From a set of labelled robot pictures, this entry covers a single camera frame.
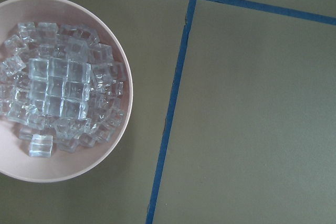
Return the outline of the pink bowl of ice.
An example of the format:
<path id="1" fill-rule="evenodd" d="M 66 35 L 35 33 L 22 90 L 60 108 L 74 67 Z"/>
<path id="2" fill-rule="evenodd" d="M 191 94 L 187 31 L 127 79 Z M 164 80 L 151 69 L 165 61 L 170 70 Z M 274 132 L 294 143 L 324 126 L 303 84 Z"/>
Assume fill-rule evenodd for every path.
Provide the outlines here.
<path id="1" fill-rule="evenodd" d="M 103 43 L 111 45 L 116 60 L 125 64 L 126 91 L 121 99 L 125 111 L 122 124 L 109 142 L 93 148 L 79 147 L 73 154 L 53 151 L 50 158 L 31 158 L 26 153 L 29 145 L 18 139 L 13 122 L 1 118 L 1 173 L 36 183 L 59 182 L 79 176 L 103 161 L 121 140 L 129 122 L 133 103 L 133 83 L 130 66 L 116 36 L 96 15 L 68 0 L 7 0 L 1 3 L 1 42 L 24 21 L 51 21 L 57 23 L 84 23 L 97 30 Z"/>

